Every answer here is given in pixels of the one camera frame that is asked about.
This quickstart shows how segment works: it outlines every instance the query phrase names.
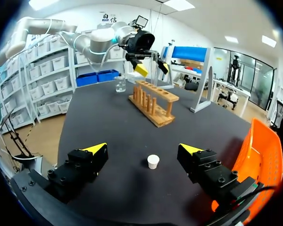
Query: ceiling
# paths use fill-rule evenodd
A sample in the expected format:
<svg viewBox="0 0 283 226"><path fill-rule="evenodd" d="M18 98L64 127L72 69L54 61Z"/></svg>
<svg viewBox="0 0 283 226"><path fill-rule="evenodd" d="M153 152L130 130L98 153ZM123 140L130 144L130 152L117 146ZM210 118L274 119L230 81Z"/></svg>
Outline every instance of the ceiling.
<svg viewBox="0 0 283 226"><path fill-rule="evenodd" d="M209 38L214 46L238 47L275 62L280 54L279 45L272 48L261 42L262 35L276 39L271 18L254 0L188 0L194 9L176 11L156 0L60 0L48 8L33 11L24 3L19 16L47 17L57 12L87 4L124 4L161 11ZM236 37L239 44L229 43L225 35Z"/></svg>

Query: white wall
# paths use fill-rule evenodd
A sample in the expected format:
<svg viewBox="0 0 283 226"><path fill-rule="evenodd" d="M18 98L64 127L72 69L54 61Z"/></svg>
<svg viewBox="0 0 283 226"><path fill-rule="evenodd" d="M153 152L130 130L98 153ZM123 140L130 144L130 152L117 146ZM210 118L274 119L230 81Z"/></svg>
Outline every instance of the white wall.
<svg viewBox="0 0 283 226"><path fill-rule="evenodd" d="M214 49L213 73L217 79L227 78L231 53L223 49Z"/></svg>
<svg viewBox="0 0 283 226"><path fill-rule="evenodd" d="M81 32L96 29L97 25L102 23L103 12L108 15L114 14L117 17L117 21L124 21L126 23L136 19L138 15L149 19L145 30L155 35L155 42L152 49L159 53L162 47L168 45L172 39L175 40L177 46L212 47L212 42L208 38L182 22L166 15L158 15L154 11L151 13L150 20L149 9L134 6L118 4L87 5L63 11L48 18L62 19L77 24L77 31Z"/></svg>

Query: cable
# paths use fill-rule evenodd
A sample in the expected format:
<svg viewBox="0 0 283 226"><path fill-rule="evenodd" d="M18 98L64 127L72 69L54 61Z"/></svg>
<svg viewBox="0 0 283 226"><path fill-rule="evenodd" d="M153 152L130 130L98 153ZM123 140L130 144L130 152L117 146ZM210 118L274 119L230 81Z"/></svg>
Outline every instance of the cable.
<svg viewBox="0 0 283 226"><path fill-rule="evenodd" d="M5 150L3 150L3 149L1 149L1 148L0 148L0 150L1 150L2 152L6 153L6 154L9 154L7 151L5 151ZM9 155L10 155L12 158L17 159L17 160L33 160L33 159L39 158L39 156L35 156L35 157L33 157L33 158L22 159L22 158L15 157L15 156L13 156L13 155L11 155L11 154L9 154Z"/></svg>
<svg viewBox="0 0 283 226"><path fill-rule="evenodd" d="M266 187L260 188L258 190L255 190L255 191L251 192L251 193L248 193L245 196L241 197L240 199L236 200L235 202L233 202L231 204L231 206L235 206L235 205L241 203L242 201L244 201L244 200L246 200L246 199L252 197L253 195L256 195L256 194L258 194L258 193L260 193L262 191L275 190L276 188L277 188L277 186L266 186Z"/></svg>
<svg viewBox="0 0 283 226"><path fill-rule="evenodd" d="M47 29L47 32L46 32L44 35L46 35L46 34L49 32L51 26L52 26L52 19L50 19L50 25L49 25L49 27L48 27L48 29Z"/></svg>
<svg viewBox="0 0 283 226"><path fill-rule="evenodd" d="M63 41L64 41L68 46L72 47L72 46L65 40L65 38L64 38L60 33L58 33L58 35L63 39Z"/></svg>
<svg viewBox="0 0 283 226"><path fill-rule="evenodd" d="M105 53L105 55L104 55L104 57L103 57L103 59L102 59L102 62L101 62L101 64L100 64L100 68L103 66L103 63L104 63L104 61L106 60L106 57L107 57L109 51L110 51L113 47L115 47L115 46L118 46L118 43L117 43L117 44L113 44L112 46L110 46L110 47L107 49L107 51L106 51L106 53Z"/></svg>
<svg viewBox="0 0 283 226"><path fill-rule="evenodd" d="M156 26L157 26L157 23L158 23L158 20L159 20L159 16L160 16L160 12L161 12L161 7L162 7L162 4L160 4L159 13L158 13L158 17L157 17L157 20L156 20L156 23L155 23L153 34L155 33Z"/></svg>

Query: wooden peg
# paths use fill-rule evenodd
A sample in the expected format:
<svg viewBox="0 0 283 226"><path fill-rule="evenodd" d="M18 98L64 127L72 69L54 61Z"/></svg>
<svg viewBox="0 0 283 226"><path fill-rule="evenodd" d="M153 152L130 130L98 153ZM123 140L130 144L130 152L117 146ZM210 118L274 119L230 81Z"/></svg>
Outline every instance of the wooden peg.
<svg viewBox="0 0 283 226"><path fill-rule="evenodd" d="M143 93L142 93L142 105L143 105L144 108L147 107L147 104L146 104L146 92L145 91L143 91Z"/></svg>
<svg viewBox="0 0 283 226"><path fill-rule="evenodd" d="M140 87L136 88L136 102L139 103L141 100L141 92L140 92Z"/></svg>
<svg viewBox="0 0 283 226"><path fill-rule="evenodd" d="M147 101L148 101L147 112L150 112L150 108L151 108L151 95L150 94L147 95Z"/></svg>
<svg viewBox="0 0 283 226"><path fill-rule="evenodd" d="M168 102L168 106L167 106L167 109L166 109L166 117L170 117L171 115L171 111L172 111L172 102Z"/></svg>
<svg viewBox="0 0 283 226"><path fill-rule="evenodd" d="M155 108L156 108L156 97L152 99L152 115L155 115Z"/></svg>
<svg viewBox="0 0 283 226"><path fill-rule="evenodd" d="M136 87L136 86L134 86L134 87L133 87L133 99L134 99L134 100L136 100L136 99L137 99L137 96L136 96L136 95L137 95L137 93L136 93L136 92L137 92L137 87Z"/></svg>

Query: blue box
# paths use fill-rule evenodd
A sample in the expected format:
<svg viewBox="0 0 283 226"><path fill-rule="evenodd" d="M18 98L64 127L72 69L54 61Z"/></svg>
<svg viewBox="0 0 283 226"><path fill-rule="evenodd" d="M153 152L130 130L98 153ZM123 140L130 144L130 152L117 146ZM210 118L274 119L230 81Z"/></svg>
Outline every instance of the blue box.
<svg viewBox="0 0 283 226"><path fill-rule="evenodd" d="M202 73L202 70L200 70L200 69L197 69L197 68L193 68L193 71L195 71L195 72L197 72L197 73Z"/></svg>
<svg viewBox="0 0 283 226"><path fill-rule="evenodd" d="M98 73L98 81L111 81L114 80L115 77L119 75L119 72L117 70L107 70L107 71L101 71Z"/></svg>
<svg viewBox="0 0 283 226"><path fill-rule="evenodd" d="M82 74L76 78L76 85L78 87L94 84L97 82L98 82L98 77L96 75L96 72Z"/></svg>

